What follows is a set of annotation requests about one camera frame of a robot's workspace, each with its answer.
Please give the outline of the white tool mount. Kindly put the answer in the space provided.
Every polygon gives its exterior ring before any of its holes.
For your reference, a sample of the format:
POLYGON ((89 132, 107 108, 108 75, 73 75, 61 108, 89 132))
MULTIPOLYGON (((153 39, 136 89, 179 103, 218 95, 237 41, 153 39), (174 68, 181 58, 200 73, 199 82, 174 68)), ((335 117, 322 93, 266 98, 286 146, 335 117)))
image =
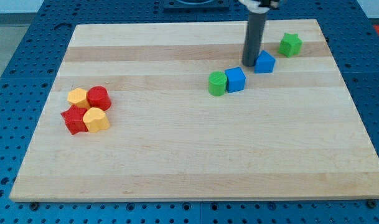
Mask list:
POLYGON ((280 0, 239 0, 247 10, 255 14, 265 14, 279 8, 280 0))

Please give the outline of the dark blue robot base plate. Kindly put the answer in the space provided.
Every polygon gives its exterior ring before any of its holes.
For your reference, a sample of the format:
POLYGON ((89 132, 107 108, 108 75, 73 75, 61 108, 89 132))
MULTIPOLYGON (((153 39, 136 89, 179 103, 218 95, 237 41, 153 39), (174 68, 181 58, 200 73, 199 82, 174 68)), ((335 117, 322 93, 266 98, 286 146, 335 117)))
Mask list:
POLYGON ((230 0, 162 0, 164 11, 228 9, 230 0))

